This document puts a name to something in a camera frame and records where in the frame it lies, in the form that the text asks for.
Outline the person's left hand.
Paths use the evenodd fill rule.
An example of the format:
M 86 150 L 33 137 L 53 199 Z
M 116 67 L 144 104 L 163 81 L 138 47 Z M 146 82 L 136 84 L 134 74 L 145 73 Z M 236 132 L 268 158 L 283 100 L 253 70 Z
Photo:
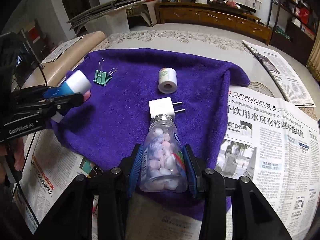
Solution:
M 8 154 L 6 146 L 3 143 L 1 143 L 1 157 L 9 155 L 11 160 L 14 159 L 14 163 L 10 164 L 9 167 L 11 167 L 13 175 L 17 177 L 18 172 L 20 172 L 24 166 L 25 160 L 23 138 L 20 137 L 9 142 L 9 151 L 10 153 Z

